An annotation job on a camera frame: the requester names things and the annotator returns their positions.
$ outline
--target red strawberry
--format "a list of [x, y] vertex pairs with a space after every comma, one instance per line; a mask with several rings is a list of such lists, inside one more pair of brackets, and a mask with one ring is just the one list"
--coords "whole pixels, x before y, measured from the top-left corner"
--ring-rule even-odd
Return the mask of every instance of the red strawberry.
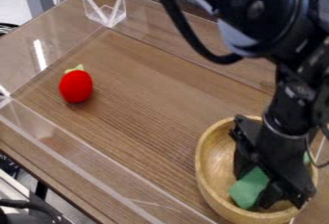
[[93, 93], [93, 80], [83, 66], [66, 71], [59, 83], [59, 91], [63, 99], [73, 104], [81, 103], [89, 99]]

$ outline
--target wood grain surface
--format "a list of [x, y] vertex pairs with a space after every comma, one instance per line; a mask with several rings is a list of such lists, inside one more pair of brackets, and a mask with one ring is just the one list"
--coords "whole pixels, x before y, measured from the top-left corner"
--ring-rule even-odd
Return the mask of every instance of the wood grain surface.
[[[66, 3], [81, 8], [79, 1]], [[133, 5], [137, 4], [142, 12], [148, 11], [148, 18], [161, 22], [149, 24], [148, 35], [140, 40], [133, 37], [146, 21], [138, 23], [141, 17], [136, 11], [121, 28], [99, 29], [14, 94], [26, 107], [77, 135], [86, 145], [59, 132], [53, 132], [53, 137], [39, 137], [47, 148], [61, 155], [58, 158], [2, 123], [0, 148], [99, 223], [146, 222], [102, 187], [115, 181], [107, 157], [209, 219], [228, 223], [209, 207], [197, 187], [196, 146], [200, 136], [220, 119], [237, 113], [261, 115], [272, 92], [263, 85], [273, 79], [275, 69], [263, 61], [220, 69], [196, 64], [190, 61], [196, 55], [182, 56], [178, 51], [193, 54], [160, 6], [146, 0], [136, 0]], [[210, 21], [196, 18], [193, 25], [208, 42], [218, 41]], [[164, 43], [160, 35], [166, 31]], [[94, 78], [95, 90], [87, 102], [67, 105], [59, 96], [58, 84], [65, 70], [81, 63]], [[26, 130], [35, 131], [39, 127], [29, 118], [25, 123], [30, 124]], [[97, 157], [98, 152], [106, 158]], [[79, 165], [90, 177], [71, 164]], [[94, 178], [101, 179], [101, 183], [93, 183]], [[148, 190], [134, 192], [134, 183], [128, 190], [142, 199], [148, 197]], [[176, 221], [202, 223], [184, 215]]]

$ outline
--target wooden bowl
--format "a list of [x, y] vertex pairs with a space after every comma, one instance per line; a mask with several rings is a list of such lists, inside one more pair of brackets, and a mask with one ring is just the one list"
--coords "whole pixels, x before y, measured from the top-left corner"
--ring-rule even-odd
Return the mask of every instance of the wooden bowl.
[[[235, 118], [217, 122], [204, 133], [196, 156], [197, 181], [202, 195], [214, 211], [237, 224], [283, 224], [299, 214], [288, 201], [279, 202], [267, 212], [243, 210], [235, 204], [228, 190], [236, 183], [233, 156], [236, 142], [229, 136]], [[311, 166], [313, 182], [317, 185], [317, 169]]]

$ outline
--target acrylic bracket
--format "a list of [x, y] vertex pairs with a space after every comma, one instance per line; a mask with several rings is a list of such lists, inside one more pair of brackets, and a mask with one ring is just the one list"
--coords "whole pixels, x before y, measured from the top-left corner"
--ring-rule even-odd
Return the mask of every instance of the acrylic bracket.
[[113, 28], [126, 18], [126, 0], [117, 0], [114, 7], [103, 5], [101, 8], [94, 0], [82, 1], [87, 18], [106, 27]]

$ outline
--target wooden table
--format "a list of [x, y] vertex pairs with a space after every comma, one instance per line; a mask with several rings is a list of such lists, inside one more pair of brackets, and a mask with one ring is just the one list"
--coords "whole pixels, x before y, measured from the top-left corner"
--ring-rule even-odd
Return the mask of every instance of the wooden table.
[[[213, 65], [157, 3], [128, 0], [128, 12], [107, 29], [86, 18], [82, 0], [67, 0], [2, 39], [0, 85], [12, 94], [0, 102], [2, 151], [99, 223], [228, 223], [197, 187], [196, 146], [220, 119], [261, 115], [275, 67], [264, 60]], [[216, 24], [188, 17], [226, 53]], [[69, 105], [58, 84], [79, 63], [95, 91]], [[327, 173], [296, 223], [324, 223]]]

